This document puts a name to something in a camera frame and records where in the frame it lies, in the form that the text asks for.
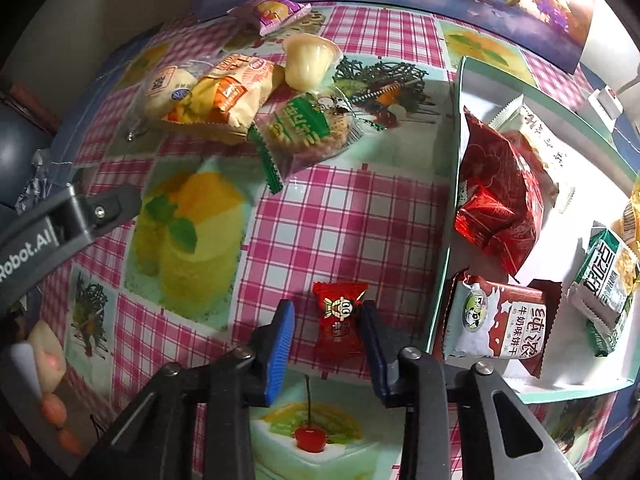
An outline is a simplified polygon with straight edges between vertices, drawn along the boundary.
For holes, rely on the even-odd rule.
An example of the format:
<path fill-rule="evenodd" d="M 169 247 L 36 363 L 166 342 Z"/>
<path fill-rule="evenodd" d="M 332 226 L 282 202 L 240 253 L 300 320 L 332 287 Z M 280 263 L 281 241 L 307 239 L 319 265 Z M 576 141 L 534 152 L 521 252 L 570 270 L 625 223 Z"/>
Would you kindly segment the red foil snack bag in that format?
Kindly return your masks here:
<path fill-rule="evenodd" d="M 506 136 L 469 110 L 469 142 L 460 166 L 454 229 L 510 276 L 534 249 L 544 220 L 544 199 L 534 170 Z"/>

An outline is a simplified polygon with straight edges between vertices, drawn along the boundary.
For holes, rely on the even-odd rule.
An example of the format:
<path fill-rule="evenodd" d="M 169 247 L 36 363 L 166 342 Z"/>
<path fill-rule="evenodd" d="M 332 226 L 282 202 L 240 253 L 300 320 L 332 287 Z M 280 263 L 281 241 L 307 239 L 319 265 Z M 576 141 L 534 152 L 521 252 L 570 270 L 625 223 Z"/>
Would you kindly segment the red white milk biscuit packet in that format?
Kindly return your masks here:
<path fill-rule="evenodd" d="M 562 292 L 559 282 L 499 283 L 462 269 L 442 297 L 435 354 L 444 360 L 515 360 L 538 379 Z"/>

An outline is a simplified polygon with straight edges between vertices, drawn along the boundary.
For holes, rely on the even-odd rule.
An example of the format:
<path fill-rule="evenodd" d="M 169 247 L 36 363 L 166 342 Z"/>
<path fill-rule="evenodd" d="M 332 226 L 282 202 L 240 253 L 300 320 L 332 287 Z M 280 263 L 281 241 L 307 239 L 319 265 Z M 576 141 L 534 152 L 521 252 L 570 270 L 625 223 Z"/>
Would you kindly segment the yellow clear snack bag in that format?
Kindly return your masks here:
<path fill-rule="evenodd" d="M 639 208 L 630 200 L 620 218 L 616 219 L 611 230 L 640 259 L 639 248 Z"/>

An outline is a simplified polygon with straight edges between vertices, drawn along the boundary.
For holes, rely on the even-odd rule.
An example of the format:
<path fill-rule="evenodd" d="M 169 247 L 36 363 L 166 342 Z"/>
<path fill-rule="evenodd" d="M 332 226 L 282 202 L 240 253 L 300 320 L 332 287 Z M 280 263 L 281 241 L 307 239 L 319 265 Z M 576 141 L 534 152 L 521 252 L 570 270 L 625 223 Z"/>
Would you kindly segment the white beige snack packet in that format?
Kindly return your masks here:
<path fill-rule="evenodd" d="M 525 158 L 536 174 L 544 199 L 564 211 L 575 194 L 568 173 L 568 146 L 526 104 L 524 94 L 506 104 L 489 125 Z"/>

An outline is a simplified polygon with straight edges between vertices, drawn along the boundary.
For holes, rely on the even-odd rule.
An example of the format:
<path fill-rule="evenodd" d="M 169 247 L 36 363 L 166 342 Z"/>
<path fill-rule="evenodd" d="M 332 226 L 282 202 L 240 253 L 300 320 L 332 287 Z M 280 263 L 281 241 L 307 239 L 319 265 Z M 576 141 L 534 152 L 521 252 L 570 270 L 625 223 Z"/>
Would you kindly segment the pink checkered fruit tablecloth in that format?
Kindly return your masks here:
<path fill-rule="evenodd" d="M 311 30 L 344 53 L 330 81 L 352 93 L 386 80 L 414 81 L 359 114 L 382 122 L 332 159 L 289 178 L 273 195 L 250 144 L 152 131 L 125 139 L 142 84 L 160 68 L 232 53 L 282 63 L 281 39 L 249 42 L 230 18 L 186 18 L 114 52 L 66 116 L 51 148 L 53 186 L 78 180 L 98 194 L 124 183 L 144 200 L 187 190 L 202 263 L 180 252 L 147 214 L 106 234 L 41 285 L 40 315 L 61 341 L 63 385 L 90 417 L 110 422 L 168 361 L 201 365 L 270 319 L 276 302 L 296 307 L 290 369 L 279 404 L 281 426 L 300 414 L 303 393 L 333 410 L 349 438 L 318 463 L 260 426 L 258 477 L 393 479 L 400 460 L 400 416 L 387 413 L 367 386 L 363 359 L 339 366 L 314 355 L 315 282 L 360 281 L 386 321 L 425 344 L 426 312 L 437 273 L 454 126 L 452 89 L 461 61 L 447 38 L 461 32 L 523 65 L 521 81 L 572 110 L 582 75 L 542 81 L 548 64 L 494 36 L 425 13 L 327 3 Z"/>

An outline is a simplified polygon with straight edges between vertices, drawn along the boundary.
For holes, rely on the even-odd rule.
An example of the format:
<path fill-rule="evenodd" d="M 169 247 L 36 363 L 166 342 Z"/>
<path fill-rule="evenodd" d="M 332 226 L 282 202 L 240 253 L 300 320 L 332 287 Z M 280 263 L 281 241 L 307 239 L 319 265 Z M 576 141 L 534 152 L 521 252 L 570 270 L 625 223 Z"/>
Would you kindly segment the green white cracker packet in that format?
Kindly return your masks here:
<path fill-rule="evenodd" d="M 596 358 L 609 356 L 622 336 L 639 285 L 639 260 L 614 231 L 593 222 L 588 248 L 567 293 L 586 318 Z"/>

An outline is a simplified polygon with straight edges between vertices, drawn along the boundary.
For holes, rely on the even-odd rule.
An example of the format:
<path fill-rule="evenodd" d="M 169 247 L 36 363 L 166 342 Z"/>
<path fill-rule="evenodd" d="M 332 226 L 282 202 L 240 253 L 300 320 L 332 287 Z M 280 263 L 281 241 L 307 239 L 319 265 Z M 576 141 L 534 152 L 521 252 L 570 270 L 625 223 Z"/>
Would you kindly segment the pudding jelly cup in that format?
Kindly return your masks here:
<path fill-rule="evenodd" d="M 333 41 L 306 32 L 286 38 L 282 49 L 285 82 L 303 92 L 319 88 L 330 68 L 343 57 L 342 50 Z"/>

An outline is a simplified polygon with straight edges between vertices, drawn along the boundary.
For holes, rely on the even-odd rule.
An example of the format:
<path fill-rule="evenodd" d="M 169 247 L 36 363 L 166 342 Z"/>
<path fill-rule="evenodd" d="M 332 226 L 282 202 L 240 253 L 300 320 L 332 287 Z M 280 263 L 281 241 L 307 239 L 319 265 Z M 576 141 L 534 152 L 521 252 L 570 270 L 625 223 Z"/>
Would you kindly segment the purple snack packet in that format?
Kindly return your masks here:
<path fill-rule="evenodd" d="M 304 18 L 311 12 L 310 3 L 293 0 L 247 0 L 230 9 L 228 14 L 243 24 L 253 26 L 265 37 Z"/>

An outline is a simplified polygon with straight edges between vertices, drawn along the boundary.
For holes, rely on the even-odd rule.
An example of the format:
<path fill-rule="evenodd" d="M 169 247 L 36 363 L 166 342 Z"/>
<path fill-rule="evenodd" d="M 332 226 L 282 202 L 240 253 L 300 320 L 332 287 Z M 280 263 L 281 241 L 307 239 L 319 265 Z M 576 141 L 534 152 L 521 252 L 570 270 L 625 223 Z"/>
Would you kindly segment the small red candy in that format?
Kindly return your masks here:
<path fill-rule="evenodd" d="M 322 363 L 340 364 L 362 353 L 357 321 L 367 290 L 363 282 L 315 282 L 312 286 L 319 309 L 314 355 Z"/>

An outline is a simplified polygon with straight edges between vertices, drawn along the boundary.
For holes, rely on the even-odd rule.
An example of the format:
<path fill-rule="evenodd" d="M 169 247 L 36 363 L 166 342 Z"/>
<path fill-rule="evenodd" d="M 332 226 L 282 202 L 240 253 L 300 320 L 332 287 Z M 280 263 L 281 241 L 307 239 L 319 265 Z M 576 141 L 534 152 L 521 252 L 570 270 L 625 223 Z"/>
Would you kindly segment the round bread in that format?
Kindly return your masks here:
<path fill-rule="evenodd" d="M 132 102 L 127 118 L 125 139 L 132 143 L 162 120 L 177 103 L 188 96 L 203 75 L 202 66 L 195 62 L 166 65 L 142 84 Z"/>

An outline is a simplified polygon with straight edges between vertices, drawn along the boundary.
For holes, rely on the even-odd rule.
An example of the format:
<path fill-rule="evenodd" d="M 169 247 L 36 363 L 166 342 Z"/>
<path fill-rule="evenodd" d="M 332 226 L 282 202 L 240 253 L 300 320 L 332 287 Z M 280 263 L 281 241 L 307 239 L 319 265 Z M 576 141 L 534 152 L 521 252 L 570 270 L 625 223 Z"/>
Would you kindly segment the yellow egg roll packet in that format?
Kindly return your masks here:
<path fill-rule="evenodd" d="M 188 136 L 241 144 L 246 141 L 258 110 L 283 81 L 281 65 L 232 53 L 201 76 L 160 124 Z"/>

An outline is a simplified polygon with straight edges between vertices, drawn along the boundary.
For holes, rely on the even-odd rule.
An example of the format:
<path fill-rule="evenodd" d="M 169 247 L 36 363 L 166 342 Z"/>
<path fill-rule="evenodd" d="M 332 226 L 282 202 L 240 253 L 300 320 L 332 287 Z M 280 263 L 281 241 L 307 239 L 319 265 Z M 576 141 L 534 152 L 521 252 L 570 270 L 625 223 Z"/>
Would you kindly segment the white power adapter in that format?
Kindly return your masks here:
<path fill-rule="evenodd" d="M 594 90 L 590 94 L 588 102 L 604 122 L 616 122 L 624 111 L 623 103 L 609 86 Z"/>

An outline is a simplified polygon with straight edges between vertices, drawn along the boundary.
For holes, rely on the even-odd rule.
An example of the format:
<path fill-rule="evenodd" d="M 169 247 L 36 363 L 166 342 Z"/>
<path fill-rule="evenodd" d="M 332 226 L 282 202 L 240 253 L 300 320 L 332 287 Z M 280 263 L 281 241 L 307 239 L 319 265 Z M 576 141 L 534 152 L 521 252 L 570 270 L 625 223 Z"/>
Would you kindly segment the green biscuit packet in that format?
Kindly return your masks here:
<path fill-rule="evenodd" d="M 296 94 L 267 119 L 254 122 L 247 139 L 255 145 L 270 193 L 276 195 L 294 174 L 384 130 L 357 113 L 341 89 L 329 86 Z"/>

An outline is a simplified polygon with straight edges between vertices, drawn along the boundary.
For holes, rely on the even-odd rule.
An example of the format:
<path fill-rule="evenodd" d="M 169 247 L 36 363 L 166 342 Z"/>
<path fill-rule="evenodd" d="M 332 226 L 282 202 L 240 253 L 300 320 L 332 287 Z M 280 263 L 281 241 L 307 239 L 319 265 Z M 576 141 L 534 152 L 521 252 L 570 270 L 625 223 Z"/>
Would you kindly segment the crumpled silver blue wrapper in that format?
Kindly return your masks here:
<path fill-rule="evenodd" d="M 24 190 L 18 194 L 15 210 L 20 216 L 43 202 L 49 194 L 50 170 L 60 166 L 54 162 L 48 148 L 40 148 L 32 155 L 32 176 L 27 180 Z"/>

